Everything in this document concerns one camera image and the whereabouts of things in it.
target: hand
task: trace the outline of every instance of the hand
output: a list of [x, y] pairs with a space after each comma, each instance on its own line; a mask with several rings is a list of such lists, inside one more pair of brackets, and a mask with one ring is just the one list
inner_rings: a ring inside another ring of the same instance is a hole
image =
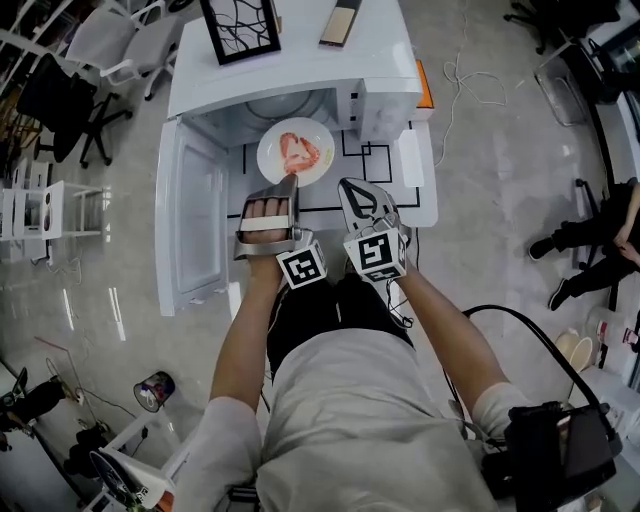
[[629, 261], [633, 261], [636, 265], [640, 266], [640, 254], [636, 251], [636, 248], [631, 245], [629, 242], [625, 242], [620, 247], [618, 247], [620, 254], [624, 256]]
[[[289, 208], [289, 200], [271, 198], [266, 202], [259, 200], [247, 205], [244, 218], [273, 217], [274, 215], [286, 215]], [[287, 239], [286, 229], [271, 229], [269, 231], [247, 231], [243, 234], [242, 241], [246, 244], [262, 244], [280, 242]], [[280, 284], [282, 271], [275, 256], [249, 256], [251, 265], [251, 277], [260, 283]]]
[[618, 234], [613, 239], [613, 243], [616, 244], [618, 247], [622, 247], [629, 240], [630, 234], [631, 234], [631, 228], [628, 227], [626, 224], [623, 224], [623, 226], [620, 228], [620, 231], [618, 231]]

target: microwave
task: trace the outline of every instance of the microwave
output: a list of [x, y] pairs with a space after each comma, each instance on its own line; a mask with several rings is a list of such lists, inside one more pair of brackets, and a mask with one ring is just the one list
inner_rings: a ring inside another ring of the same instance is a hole
[[[216, 60], [204, 18], [184, 28], [156, 180], [155, 256], [164, 316], [226, 290], [227, 238], [237, 229], [246, 196], [268, 185], [256, 170], [255, 149], [275, 123], [289, 117], [322, 123], [342, 144], [342, 154], [362, 155], [345, 161], [345, 168], [375, 153], [379, 172], [391, 176], [392, 160], [406, 165], [416, 154], [413, 138], [403, 133], [423, 87], [397, 1], [368, 0], [344, 49], [318, 45], [333, 10], [330, 3], [277, 0], [276, 7], [284, 19], [282, 50], [226, 66]], [[396, 154], [398, 139], [408, 155]], [[350, 153], [348, 145], [358, 153]], [[334, 171], [336, 165], [334, 160], [327, 175], [342, 172]], [[378, 171], [371, 167], [373, 176]], [[306, 225], [303, 215], [305, 227], [344, 228], [337, 192], [330, 190], [333, 178], [327, 175], [300, 190], [302, 206], [331, 203], [307, 208], [304, 215], [315, 225]], [[412, 214], [433, 223], [435, 178], [432, 170], [426, 175], [424, 190], [432, 197], [422, 202], [418, 197], [423, 209]], [[380, 178], [395, 186], [391, 181]], [[407, 203], [414, 204], [413, 189], [406, 194]]]

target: microwave door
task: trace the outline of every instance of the microwave door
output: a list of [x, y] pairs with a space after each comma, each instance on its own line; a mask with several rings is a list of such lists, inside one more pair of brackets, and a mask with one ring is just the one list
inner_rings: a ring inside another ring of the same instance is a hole
[[227, 153], [180, 119], [162, 128], [155, 258], [160, 311], [226, 290]]

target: tiled floor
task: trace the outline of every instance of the tiled floor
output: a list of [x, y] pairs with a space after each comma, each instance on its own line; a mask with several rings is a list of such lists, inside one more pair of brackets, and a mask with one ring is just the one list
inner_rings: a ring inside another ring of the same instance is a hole
[[[480, 105], [468, 91], [462, 93], [447, 157], [437, 169], [439, 222], [420, 231], [420, 270], [460, 308], [505, 304], [530, 316], [555, 338], [568, 326], [580, 328], [589, 309], [604, 295], [592, 294], [550, 312], [546, 308], [549, 295], [561, 277], [573, 272], [570, 255], [533, 264], [525, 248], [560, 221], [577, 218], [573, 180], [582, 176], [596, 189], [601, 187], [599, 153], [589, 128], [562, 128], [553, 119], [532, 76], [540, 61], [532, 35], [502, 19], [508, 2], [470, 3], [469, 41], [460, 74], [487, 71], [499, 76], [508, 105]], [[445, 61], [455, 59], [463, 21], [457, 2], [401, 0], [401, 5], [435, 97], [431, 133], [439, 158], [455, 94], [442, 68]], [[501, 97], [497, 83], [488, 78], [476, 77], [469, 84], [483, 99]], [[110, 167], [94, 155], [87, 170], [76, 164], [74, 156], [54, 168], [55, 179], [105, 187], [104, 236], [71, 242], [66, 248], [56, 244], [61, 258], [56, 268], [65, 272], [53, 274], [44, 263], [0, 266], [0, 355], [14, 369], [26, 366], [32, 384], [48, 377], [46, 358], [75, 384], [66, 354], [34, 336], [54, 342], [70, 351], [86, 389], [134, 412], [141, 409], [133, 397], [133, 385], [158, 369], [165, 370], [176, 380], [181, 395], [180, 400], [172, 399], [173, 412], [184, 419], [189, 416], [188, 407], [202, 408], [207, 401], [216, 357], [231, 320], [229, 303], [227, 295], [221, 294], [174, 318], [160, 316], [154, 264], [155, 174], [169, 84], [164, 81], [151, 102], [141, 101], [140, 89], [131, 90], [127, 97], [135, 116], [111, 130]], [[334, 261], [341, 257], [340, 237], [337, 232], [320, 237]], [[64, 263], [66, 257], [79, 254], [81, 282], [76, 266]], [[245, 270], [232, 264], [232, 279], [242, 281]], [[63, 290], [72, 309], [73, 329]], [[114, 291], [124, 339], [114, 319]], [[524, 327], [500, 314], [484, 313], [474, 320], [507, 375], [533, 400], [567, 395], [568, 379]], [[411, 335], [422, 347], [419, 354], [433, 395], [445, 402], [448, 391], [422, 330], [416, 325]], [[128, 416], [119, 409], [95, 399], [90, 402], [96, 416], [115, 430], [128, 423]], [[65, 453], [77, 430], [76, 417], [91, 419], [86, 406], [64, 404], [44, 416], [38, 428], [57, 451]], [[150, 436], [140, 453], [151, 460], [161, 452], [162, 443]]]

